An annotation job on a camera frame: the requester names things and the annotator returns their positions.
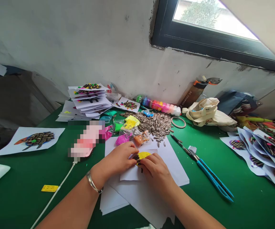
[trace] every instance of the forearm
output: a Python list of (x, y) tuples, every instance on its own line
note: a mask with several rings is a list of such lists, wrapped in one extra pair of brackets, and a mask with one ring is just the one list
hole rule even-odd
[(225, 229), (178, 186), (170, 191), (165, 201), (186, 229)]
[[(102, 189), (107, 178), (96, 164), (91, 177), (98, 189)], [(90, 222), (99, 194), (84, 176), (66, 197), (44, 218), (37, 229), (75, 228), (85, 229)]]

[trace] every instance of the white cable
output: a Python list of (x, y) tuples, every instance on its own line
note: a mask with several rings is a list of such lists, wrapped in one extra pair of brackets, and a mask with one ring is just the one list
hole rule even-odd
[(52, 200), (54, 199), (55, 195), (57, 194), (57, 192), (59, 191), (59, 189), (61, 188), (61, 186), (63, 185), (63, 183), (65, 182), (65, 180), (67, 179), (67, 177), (69, 176), (70, 172), (72, 171), (72, 169), (74, 168), (74, 165), (76, 165), (77, 162), (73, 162), (73, 165), (70, 169), (70, 171), (68, 172), (67, 176), (64, 178), (64, 180), (61, 182), (61, 184), (59, 185), (59, 187), (57, 188), (57, 190), (55, 191), (54, 195), (52, 196), (52, 198), (50, 199), (50, 201), (48, 202), (48, 204), (46, 205), (46, 207), (44, 208), (44, 210), (41, 212), (41, 214), (39, 215), (39, 217), (37, 218), (37, 220), (35, 221), (35, 223), (32, 225), (32, 227), (30, 229), (33, 229), (35, 227), (35, 225), (37, 224), (37, 222), (39, 221), (39, 219), (42, 217), (42, 215), (44, 214), (44, 212), (46, 211), (46, 209), (48, 208), (48, 206), (50, 205), (50, 203), (52, 202)]

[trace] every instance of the canvas tote bag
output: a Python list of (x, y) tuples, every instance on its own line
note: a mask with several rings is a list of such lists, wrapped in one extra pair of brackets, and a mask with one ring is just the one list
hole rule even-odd
[(194, 125), (202, 127), (208, 126), (230, 126), (237, 123), (225, 113), (217, 110), (219, 100), (217, 98), (207, 98), (199, 102), (194, 102), (186, 113), (186, 117), (193, 121)]

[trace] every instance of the bangle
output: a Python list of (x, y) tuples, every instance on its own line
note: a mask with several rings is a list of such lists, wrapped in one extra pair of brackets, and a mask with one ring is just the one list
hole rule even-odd
[(96, 192), (98, 192), (98, 194), (101, 194), (102, 191), (103, 191), (103, 187), (102, 187), (101, 190), (98, 190), (98, 189), (95, 187), (95, 184), (93, 183), (92, 178), (91, 178), (91, 172), (90, 172), (90, 171), (87, 172), (86, 177), (87, 177), (87, 180), (89, 181), (90, 185), (92, 186), (92, 188), (93, 188)]

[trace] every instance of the cloth bag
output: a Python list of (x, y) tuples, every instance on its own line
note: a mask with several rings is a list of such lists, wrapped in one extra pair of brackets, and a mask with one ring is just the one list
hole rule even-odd
[(194, 125), (202, 127), (208, 126), (230, 126), (237, 123), (225, 113), (217, 110), (219, 100), (217, 98), (207, 98), (199, 102), (194, 102), (186, 113), (186, 117), (193, 121)]
[[(253, 100), (252, 96), (246, 93), (237, 92), (235, 90), (230, 90), (225, 92), (222, 96), (219, 97), (219, 105), (218, 110), (222, 111), (223, 113), (230, 115), (235, 109), (240, 108), (240, 113), (238, 115), (244, 116), (257, 108), (256, 101)], [(244, 104), (249, 104), (249, 109), (241, 109), (241, 106)]]

